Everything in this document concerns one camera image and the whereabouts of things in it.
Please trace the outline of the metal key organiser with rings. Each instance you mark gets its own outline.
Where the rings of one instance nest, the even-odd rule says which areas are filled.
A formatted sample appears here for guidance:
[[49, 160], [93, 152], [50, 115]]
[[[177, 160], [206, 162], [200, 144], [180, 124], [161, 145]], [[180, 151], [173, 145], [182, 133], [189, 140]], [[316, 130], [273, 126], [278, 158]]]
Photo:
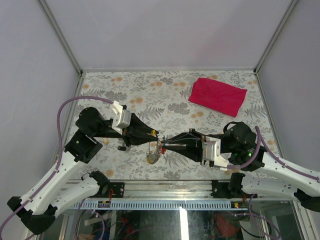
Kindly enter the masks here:
[[158, 134], [154, 130], [151, 132], [151, 135], [156, 137], [156, 143], [154, 144], [153, 149], [151, 149], [152, 144], [150, 142], [148, 143], [146, 162], [150, 165], [154, 165], [158, 162], [161, 155], [163, 155], [166, 150], [163, 148], [163, 143], [161, 140], [159, 140]]

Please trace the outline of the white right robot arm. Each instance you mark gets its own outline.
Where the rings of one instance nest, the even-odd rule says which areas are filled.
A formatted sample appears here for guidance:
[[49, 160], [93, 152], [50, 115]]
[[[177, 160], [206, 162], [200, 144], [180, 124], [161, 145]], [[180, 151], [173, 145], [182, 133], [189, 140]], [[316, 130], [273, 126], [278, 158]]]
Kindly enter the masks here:
[[272, 196], [289, 199], [320, 211], [320, 173], [276, 156], [259, 128], [232, 121], [221, 134], [195, 129], [164, 139], [164, 150], [178, 153], [201, 165], [232, 170], [228, 181], [212, 181], [212, 196], [219, 199]]

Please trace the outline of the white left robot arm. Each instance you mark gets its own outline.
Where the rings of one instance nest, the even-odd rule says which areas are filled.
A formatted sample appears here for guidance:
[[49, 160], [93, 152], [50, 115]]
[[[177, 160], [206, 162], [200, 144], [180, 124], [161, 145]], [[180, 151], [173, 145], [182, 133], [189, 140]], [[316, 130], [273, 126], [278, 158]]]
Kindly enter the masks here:
[[75, 124], [78, 130], [65, 145], [60, 162], [56, 162], [31, 190], [23, 196], [13, 196], [7, 202], [34, 235], [44, 233], [61, 213], [77, 202], [89, 197], [102, 198], [110, 193], [110, 181], [99, 170], [89, 173], [80, 183], [60, 193], [70, 177], [101, 150], [103, 145], [97, 138], [121, 139], [124, 142], [123, 151], [158, 140], [157, 130], [125, 108], [117, 112], [115, 118], [106, 120], [96, 108], [87, 107], [80, 112]]

